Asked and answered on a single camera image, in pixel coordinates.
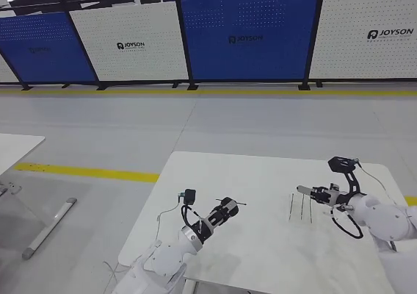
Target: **floor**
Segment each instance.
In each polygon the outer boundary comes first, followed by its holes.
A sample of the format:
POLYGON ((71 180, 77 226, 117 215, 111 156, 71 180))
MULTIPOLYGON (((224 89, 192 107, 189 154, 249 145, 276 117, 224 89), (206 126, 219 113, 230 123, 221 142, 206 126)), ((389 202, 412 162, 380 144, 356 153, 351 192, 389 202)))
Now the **floor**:
MULTIPOLYGON (((244 90, 266 88, 280 89, 244 90)), ((324 89, 406 91, 417 85, 324 89)), ((386 165, 402 193, 417 196, 417 95, 67 96, 34 90, 0 94, 0 132, 46 136, 27 162, 159 173, 173 151, 303 159, 341 155, 386 165)), ((76 197, 78 205, 24 262, 21 252, 41 225, 14 198, 0 198, 0 294, 101 294, 108 284, 111 293, 115 281, 103 261, 117 265, 153 185, 23 171, 7 177, 25 187, 26 197, 41 198, 50 212, 68 197, 76 197)))

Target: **blue panel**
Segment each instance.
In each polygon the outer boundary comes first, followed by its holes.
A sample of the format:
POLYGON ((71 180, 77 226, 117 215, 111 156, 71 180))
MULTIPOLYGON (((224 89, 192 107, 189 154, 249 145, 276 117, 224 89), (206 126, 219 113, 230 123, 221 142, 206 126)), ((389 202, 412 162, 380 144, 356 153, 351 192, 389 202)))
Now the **blue panel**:
POLYGON ((91 82, 64 12, 0 18, 0 48, 25 82, 91 82))
POLYGON ((194 79, 302 79, 316 0, 181 0, 194 79))

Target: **cable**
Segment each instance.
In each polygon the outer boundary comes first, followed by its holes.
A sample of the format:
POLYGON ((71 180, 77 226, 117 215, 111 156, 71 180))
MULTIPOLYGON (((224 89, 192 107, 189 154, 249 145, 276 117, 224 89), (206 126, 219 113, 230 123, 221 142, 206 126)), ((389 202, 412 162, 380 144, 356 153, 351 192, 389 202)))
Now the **cable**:
POLYGON ((377 179, 376 177, 374 177, 374 176, 372 176, 370 173, 368 173, 366 170, 364 170, 363 168, 362 168, 362 165, 360 164, 360 162, 359 161, 357 161, 357 164, 358 164, 358 166, 359 166, 359 168, 364 172, 364 173, 366 173, 368 176, 370 176, 371 178, 373 178, 375 181, 377 181, 377 182, 379 182, 380 183, 380 185, 382 186, 382 188, 384 189, 384 191, 385 191, 385 193, 386 193, 386 195, 387 195, 387 197, 388 198, 390 198, 390 200, 392 200, 392 202, 394 203, 394 205, 398 205, 395 201, 394 201, 394 199, 392 199, 392 197, 390 197, 390 194, 388 194, 388 191, 386 190, 386 188, 385 188, 385 185, 379 180, 379 179, 377 179))
MULTIPOLYGON (((117 269, 117 267, 119 266, 119 264, 120 264, 120 263, 117 263, 117 264, 115 265, 115 268, 114 268, 114 269, 112 269, 112 266, 111 266, 108 262, 103 262, 103 263, 104 263, 105 265, 107 265, 107 267, 111 270, 112 276, 114 277, 114 280, 115 280, 115 283, 116 283, 116 284, 118 284, 118 281, 117 281, 117 277, 115 276, 115 274, 116 274, 116 273, 123 273, 123 272, 127 271, 127 270, 130 268, 130 267, 128 267, 128 266, 122 265, 123 267, 128 268, 128 269, 125 269, 125 270, 116 270, 116 269, 117 269)), ((107 282, 107 285, 106 285, 106 287, 104 288, 103 294, 106 292, 107 288, 109 287, 109 284, 111 284, 111 280, 112 280, 112 277, 111 277, 111 279, 107 282)))
POLYGON ((199 218, 199 229, 198 229, 198 232, 199 233, 202 233, 202 218, 200 217, 200 215, 195 211, 195 210, 193 210, 190 206, 188 206, 188 205, 183 205, 182 207, 181 207, 181 215, 182 215, 182 219, 184 220, 184 223, 186 224, 186 226, 188 226, 189 228, 191 228, 191 229, 194 229, 194 228, 192 228, 193 226, 191 226, 190 224, 189 224, 189 221, 187 220, 187 210, 190 210, 195 216, 197 216, 198 218, 199 218))
POLYGON ((354 226, 357 228, 358 230, 358 236, 352 234, 351 232, 347 231, 345 228, 343 228, 334 218, 334 209, 338 206, 340 206, 341 204, 336 204, 335 206, 331 207, 330 210, 330 214, 331 214, 331 218, 333 219, 333 222, 335 225, 337 225, 338 228, 341 229, 341 231, 343 231, 344 233, 348 234, 350 237, 354 238, 354 239, 362 239, 363 238, 363 233, 362 233, 362 229, 360 229, 360 227, 357 225, 357 223, 355 222, 355 220, 352 218, 352 216, 350 216, 349 214, 347 214, 347 217, 350 219, 350 221, 352 221, 352 223, 354 224, 354 226))
MULTIPOLYGON (((175 206, 175 207, 173 207, 172 209, 165 210, 165 211, 161 212, 161 213, 160 213, 160 214, 156 217, 156 221, 158 221, 158 229, 156 230, 156 238, 155 238, 155 240, 158 240, 159 225, 160 225, 160 223, 161 223, 162 215, 163 215, 164 213, 166 213, 166 212, 172 212, 174 209, 178 208, 179 204, 180 204, 180 198, 178 197, 178 203, 176 204, 176 206, 175 206)), ((134 261, 131 263, 131 265, 133 265, 133 264, 137 261, 137 259, 139 259, 141 256, 142 256, 142 255, 140 254, 140 255, 139 255, 136 259, 134 259, 134 261)), ((120 263, 118 263, 118 264, 115 266, 115 268, 114 268, 114 269, 112 269, 112 266, 111 266, 108 262, 103 261, 103 263, 104 263, 104 264, 105 264, 105 265, 106 265, 106 266, 107 266, 107 267, 111 270, 112 277, 114 277, 114 280, 115 280, 115 283, 116 283, 116 284, 118 284, 117 277, 115 276, 115 274, 116 274, 116 273, 123 273, 123 272, 126 272, 126 271, 128 271, 128 270, 130 270, 130 269, 132 269, 132 268, 133 268, 132 266, 122 265, 123 267, 125 267, 125 268, 126 268, 125 270, 116 270, 116 269, 117 269, 117 267, 118 267, 118 265, 119 265, 120 263)), ((110 284, 110 280, 109 280, 109 283, 107 283, 106 288, 104 288, 103 294, 106 292, 107 288, 109 287, 109 284, 110 284)))
POLYGON ((161 221, 162 221, 162 215, 163 215, 164 213, 166 213, 166 212, 172 212, 174 209, 178 208, 178 206, 179 206, 179 198, 178 198, 178 203, 176 204, 176 206, 175 206, 175 207, 173 207, 172 209, 169 209, 169 210, 165 210, 165 211, 163 211, 162 213, 160 213, 160 214, 158 215, 158 217, 156 217, 156 221, 158 222, 158 229, 156 230, 156 237, 155 237, 155 241, 156 241, 156 240, 158 240, 158 234, 159 234, 159 224, 160 224, 160 223, 161 223, 161 221))

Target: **white table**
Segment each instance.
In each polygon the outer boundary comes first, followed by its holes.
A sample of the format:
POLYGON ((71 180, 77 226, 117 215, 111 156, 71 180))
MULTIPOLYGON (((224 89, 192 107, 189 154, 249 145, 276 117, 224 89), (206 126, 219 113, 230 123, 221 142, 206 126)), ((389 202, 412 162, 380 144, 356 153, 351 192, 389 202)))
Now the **white table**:
MULTIPOLYGON (((363 167, 382 181, 396 203, 406 205, 385 166, 363 167)), ((355 175, 363 192, 392 203, 380 184, 359 169, 355 175)), ((297 185, 328 187, 331 182, 349 189, 345 176, 330 171, 327 161, 175 152, 119 263, 130 265, 144 252, 155 239, 156 216, 174 207, 179 192, 191 188, 197 191, 193 207, 201 216, 218 204, 216 198, 225 196, 247 206, 240 206, 238 215, 216 228, 199 254, 190 258, 187 279, 272 294, 393 293, 366 230, 362 240, 347 236, 331 221, 329 207, 314 202, 312 224, 289 220, 297 185)), ((163 215, 159 239, 176 240, 183 225, 179 209, 163 215)))
POLYGON ((4 193, 9 193, 17 197, 45 226, 31 245, 24 251, 24 259, 29 259, 34 254, 35 250, 51 230, 63 218, 63 215, 76 202, 76 199, 69 198, 56 215, 49 215, 34 199, 26 200, 20 197, 21 186, 12 182, 1 183, 1 176, 27 154, 36 149, 44 140, 45 138, 42 136, 0 134, 0 196, 4 193))

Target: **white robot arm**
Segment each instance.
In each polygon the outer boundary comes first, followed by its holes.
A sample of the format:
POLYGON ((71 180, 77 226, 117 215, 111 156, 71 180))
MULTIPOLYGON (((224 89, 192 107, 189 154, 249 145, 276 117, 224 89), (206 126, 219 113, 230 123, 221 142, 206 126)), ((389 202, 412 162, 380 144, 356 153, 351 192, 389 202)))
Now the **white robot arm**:
POLYGON ((187 210, 192 210, 195 200, 195 191, 186 190, 186 198, 181 208, 182 218, 186 224, 178 234, 178 242, 164 244, 160 240, 155 241, 144 254, 138 257, 131 269, 117 284, 113 294, 168 294, 186 272, 186 264, 183 263, 185 254, 196 255, 203 247, 204 242, 213 235, 214 229, 224 224, 229 218, 235 216, 238 211, 238 203, 226 197, 221 200, 207 218, 200 218, 197 223, 189 224, 187 210), (171 277, 168 282, 162 284, 151 278, 149 272, 144 269, 145 263, 151 258, 151 267, 154 272, 162 277, 171 277))
POLYGON ((400 252, 395 246, 397 241, 417 239, 417 207, 381 204, 376 197, 363 194, 353 173, 355 165, 360 166, 357 159, 334 157, 328 163, 332 171, 346 176, 349 192, 339 191, 336 184, 331 184, 329 189, 298 186, 297 190, 332 207, 331 213, 334 208, 347 212, 358 228, 358 235, 346 231, 332 219, 348 235, 360 239, 363 236, 360 227, 367 227, 396 294, 417 294, 417 248, 400 252))

